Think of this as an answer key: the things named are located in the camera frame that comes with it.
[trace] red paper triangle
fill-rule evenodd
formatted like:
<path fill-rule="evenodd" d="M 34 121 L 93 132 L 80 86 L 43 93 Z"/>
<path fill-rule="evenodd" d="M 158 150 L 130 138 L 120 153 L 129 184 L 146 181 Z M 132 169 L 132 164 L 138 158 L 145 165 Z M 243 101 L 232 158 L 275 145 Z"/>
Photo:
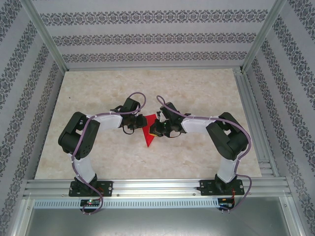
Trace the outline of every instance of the red paper triangle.
<path fill-rule="evenodd" d="M 155 114 L 152 114 L 149 116 L 145 116 L 145 118 L 147 119 L 148 125 L 144 126 L 142 130 L 143 130 L 144 138 L 146 139 L 146 142 L 147 142 L 147 146 L 149 147 L 152 140 L 154 139 L 154 136 L 149 134 L 150 126 L 154 124 L 154 121 L 156 120 L 157 116 Z"/>

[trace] enclosure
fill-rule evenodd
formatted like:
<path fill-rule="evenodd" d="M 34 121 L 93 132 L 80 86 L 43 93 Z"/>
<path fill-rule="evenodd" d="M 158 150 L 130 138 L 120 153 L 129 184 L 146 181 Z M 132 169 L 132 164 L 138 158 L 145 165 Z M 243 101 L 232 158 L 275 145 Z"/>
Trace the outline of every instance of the enclosure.
<path fill-rule="evenodd" d="M 315 0 L 0 7 L 0 235 L 315 235 Z M 220 164 L 209 138 L 147 147 L 142 131 L 119 130 L 92 151 L 112 196 L 82 215 L 58 136 L 74 112 L 107 112 L 135 91 L 144 115 L 159 110 L 156 95 L 183 113 L 235 115 L 253 145 L 242 206 L 219 212 L 222 196 L 200 193 Z"/>

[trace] wall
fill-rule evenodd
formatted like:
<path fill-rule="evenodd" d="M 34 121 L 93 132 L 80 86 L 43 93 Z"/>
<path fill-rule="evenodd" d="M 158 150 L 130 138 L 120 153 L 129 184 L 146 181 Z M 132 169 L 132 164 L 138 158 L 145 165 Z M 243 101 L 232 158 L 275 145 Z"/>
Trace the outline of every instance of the wall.
<path fill-rule="evenodd" d="M 0 1 L 0 236 L 34 178 L 63 75 L 18 0 Z"/>
<path fill-rule="evenodd" d="M 274 0 L 34 0 L 69 68 L 240 66 Z"/>
<path fill-rule="evenodd" d="M 272 152 L 315 235 L 315 1 L 288 0 L 247 71 Z"/>

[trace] beige marble surface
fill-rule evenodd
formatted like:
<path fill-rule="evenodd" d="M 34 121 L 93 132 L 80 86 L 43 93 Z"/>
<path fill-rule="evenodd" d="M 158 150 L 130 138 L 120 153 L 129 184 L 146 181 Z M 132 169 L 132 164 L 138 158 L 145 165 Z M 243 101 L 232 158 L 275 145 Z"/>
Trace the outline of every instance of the beige marble surface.
<path fill-rule="evenodd" d="M 156 95 L 160 94 L 182 113 L 216 116 L 230 112 L 248 130 L 231 69 L 67 72 L 35 178 L 73 178 L 70 158 L 57 142 L 72 114 L 107 112 L 135 91 L 147 96 L 144 115 L 159 110 Z M 133 98 L 143 102 L 140 95 Z M 90 155 L 98 178 L 214 177 L 221 158 L 207 135 L 154 138 L 147 148 L 142 129 L 133 135 L 122 129 L 98 133 Z M 242 160 L 239 173 L 261 176 L 253 148 Z"/>

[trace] black mounting plate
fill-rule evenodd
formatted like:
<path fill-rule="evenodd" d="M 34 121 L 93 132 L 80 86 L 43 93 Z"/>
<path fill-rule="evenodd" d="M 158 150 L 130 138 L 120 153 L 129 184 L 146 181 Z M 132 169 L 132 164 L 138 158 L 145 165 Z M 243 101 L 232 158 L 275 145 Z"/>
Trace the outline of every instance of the black mounting plate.
<path fill-rule="evenodd" d="M 97 181 L 96 189 L 101 192 L 103 197 L 111 197 L 113 192 L 113 181 Z M 93 191 L 92 194 L 87 194 L 84 191 L 78 191 L 77 182 L 72 181 L 69 189 L 70 197 L 99 197 L 95 191 Z"/>
<path fill-rule="evenodd" d="M 200 187 L 197 190 L 200 190 L 202 196 L 232 195 L 232 189 L 234 189 L 235 195 L 245 194 L 243 182 L 240 179 L 234 180 L 233 185 L 223 193 L 216 187 L 214 179 L 203 179 L 199 183 Z"/>

